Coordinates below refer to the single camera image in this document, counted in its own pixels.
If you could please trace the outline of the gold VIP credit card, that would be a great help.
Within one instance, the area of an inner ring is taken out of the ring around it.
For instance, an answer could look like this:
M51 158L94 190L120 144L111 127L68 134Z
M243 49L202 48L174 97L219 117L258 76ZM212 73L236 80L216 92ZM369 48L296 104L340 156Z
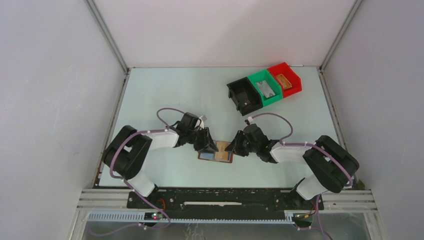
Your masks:
M229 158L229 153L225 150L230 145L229 142L217 141L216 147L218 151L215 153L214 157L216 160L227 161Z

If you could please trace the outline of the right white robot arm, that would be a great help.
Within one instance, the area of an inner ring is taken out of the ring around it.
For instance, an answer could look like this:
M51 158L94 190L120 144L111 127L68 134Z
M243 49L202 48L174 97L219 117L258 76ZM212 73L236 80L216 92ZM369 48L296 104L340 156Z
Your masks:
M327 135L313 143L285 142L269 139L256 124L239 130L225 151L241 157L254 153L266 163L292 162L308 166L312 174L301 179L290 196L291 204L297 209L304 209L312 198L322 193L337 194L351 187L360 167L349 152Z

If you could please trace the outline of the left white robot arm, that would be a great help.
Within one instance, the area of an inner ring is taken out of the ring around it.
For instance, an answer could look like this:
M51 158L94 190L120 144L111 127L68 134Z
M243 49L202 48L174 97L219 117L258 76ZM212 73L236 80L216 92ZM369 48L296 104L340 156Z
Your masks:
M217 152L210 130L201 117L186 112L181 120L162 129L138 131L130 125L121 128L101 156L109 174L120 179L139 194L138 201L145 208L158 202L157 185L142 171L149 152L157 149L193 145L197 152Z

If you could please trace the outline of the brown leather card holder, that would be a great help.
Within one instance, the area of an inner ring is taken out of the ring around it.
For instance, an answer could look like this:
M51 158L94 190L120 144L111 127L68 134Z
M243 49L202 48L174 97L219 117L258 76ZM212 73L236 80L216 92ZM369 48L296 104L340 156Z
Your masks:
M214 141L218 151L201 151L198 153L199 160L218 162L218 163L228 163L233 162L233 154L225 151L225 148L230 145L230 142L227 141Z

